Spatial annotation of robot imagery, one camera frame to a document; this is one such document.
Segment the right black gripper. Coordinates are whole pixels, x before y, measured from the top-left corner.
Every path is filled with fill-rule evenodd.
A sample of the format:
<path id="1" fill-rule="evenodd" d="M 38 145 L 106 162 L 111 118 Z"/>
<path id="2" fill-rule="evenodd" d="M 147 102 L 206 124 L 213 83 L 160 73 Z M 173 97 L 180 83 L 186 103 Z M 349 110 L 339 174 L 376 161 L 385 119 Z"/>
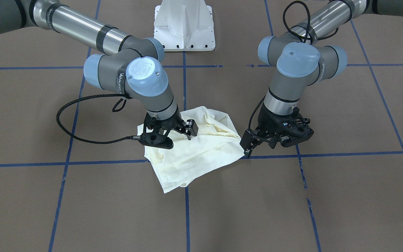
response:
<path id="1" fill-rule="evenodd" d="M 144 146 L 172 149 L 173 141 L 169 136 L 171 130 L 184 134 L 188 140 L 192 136 L 197 136 L 198 126 L 193 119 L 184 121 L 181 112 L 176 111 L 170 118 L 158 120 L 147 114 L 144 118 L 143 132 L 140 135 L 139 143 Z"/>

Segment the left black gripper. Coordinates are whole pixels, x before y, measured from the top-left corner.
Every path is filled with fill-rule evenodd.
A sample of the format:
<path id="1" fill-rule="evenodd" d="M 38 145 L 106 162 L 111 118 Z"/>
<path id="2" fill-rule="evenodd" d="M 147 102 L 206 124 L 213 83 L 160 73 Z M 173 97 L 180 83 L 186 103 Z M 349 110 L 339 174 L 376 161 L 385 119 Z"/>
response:
<path id="1" fill-rule="evenodd" d="M 255 147 L 267 142 L 271 149 L 277 143 L 290 147 L 309 140 L 314 131 L 309 126 L 310 120 L 299 113 L 298 107 L 286 116 L 272 113 L 266 107 L 260 109 L 258 126 L 255 130 L 248 128 L 240 141 L 245 158 L 250 158 Z"/>

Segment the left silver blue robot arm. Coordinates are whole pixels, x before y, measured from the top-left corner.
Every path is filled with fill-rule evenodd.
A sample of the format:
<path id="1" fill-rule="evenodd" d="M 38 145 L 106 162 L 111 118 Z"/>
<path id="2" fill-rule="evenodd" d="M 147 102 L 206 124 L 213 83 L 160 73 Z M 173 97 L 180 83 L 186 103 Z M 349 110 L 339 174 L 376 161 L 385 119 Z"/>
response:
<path id="1" fill-rule="evenodd" d="M 314 134 L 310 120 L 297 107 L 305 88 L 333 78 L 345 70 L 348 57 L 339 46 L 315 47 L 315 43 L 336 34 L 338 28 L 365 13 L 403 16 L 403 0 L 330 0 L 307 19 L 289 27 L 280 37 L 265 37 L 257 49 L 259 59 L 276 67 L 267 94 L 256 107 L 258 125 L 244 132 L 240 141 L 244 155 L 263 142 L 270 148 L 277 143 L 291 147 L 309 140 Z"/>

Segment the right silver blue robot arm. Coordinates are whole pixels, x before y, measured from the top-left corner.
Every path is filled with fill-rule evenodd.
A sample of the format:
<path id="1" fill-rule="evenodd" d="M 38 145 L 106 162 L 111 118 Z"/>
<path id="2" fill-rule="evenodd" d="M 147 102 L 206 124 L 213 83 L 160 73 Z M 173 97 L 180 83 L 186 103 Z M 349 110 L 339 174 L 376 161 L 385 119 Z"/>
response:
<path id="1" fill-rule="evenodd" d="M 172 149 L 170 131 L 188 139 L 197 135 L 195 120 L 181 118 L 168 75 L 161 65 L 163 45 L 154 38 L 139 39 L 93 19 L 59 0 L 0 0 L 0 34 L 25 27 L 51 30 L 99 53 L 84 63 L 85 80 L 108 90 L 120 102 L 138 99 L 147 110 L 140 135 L 115 139 L 137 140 L 144 146 Z"/>

